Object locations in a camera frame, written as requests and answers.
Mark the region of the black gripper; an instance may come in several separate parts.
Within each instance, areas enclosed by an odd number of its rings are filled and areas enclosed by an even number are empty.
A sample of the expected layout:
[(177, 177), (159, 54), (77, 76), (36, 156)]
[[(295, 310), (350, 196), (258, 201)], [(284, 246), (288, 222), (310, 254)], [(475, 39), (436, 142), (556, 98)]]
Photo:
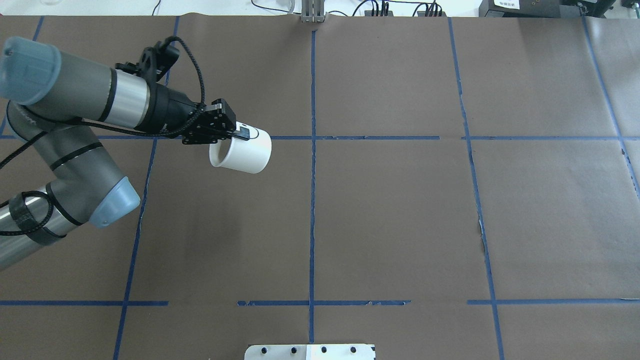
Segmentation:
[(217, 99), (182, 133), (183, 145), (210, 145), (230, 139), (250, 141), (252, 126), (237, 125), (237, 117), (225, 99)]

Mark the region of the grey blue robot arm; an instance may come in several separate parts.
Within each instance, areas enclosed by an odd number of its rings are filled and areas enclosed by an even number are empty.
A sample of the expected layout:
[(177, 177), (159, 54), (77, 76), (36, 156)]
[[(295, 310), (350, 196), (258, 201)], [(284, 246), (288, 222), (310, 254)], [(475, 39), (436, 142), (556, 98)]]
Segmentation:
[(160, 83), (179, 59), (173, 43), (197, 64), (175, 35), (144, 48), (138, 62), (114, 67), (31, 39), (5, 41), (1, 96), (7, 100), (7, 123), (23, 145), (1, 166), (33, 147), (55, 178), (2, 203), (2, 270), (83, 224), (104, 228), (140, 205), (140, 196), (94, 129), (141, 138), (181, 137), (184, 145), (247, 142), (258, 136), (257, 130), (237, 123), (224, 99), (205, 103), (198, 66), (198, 102)]

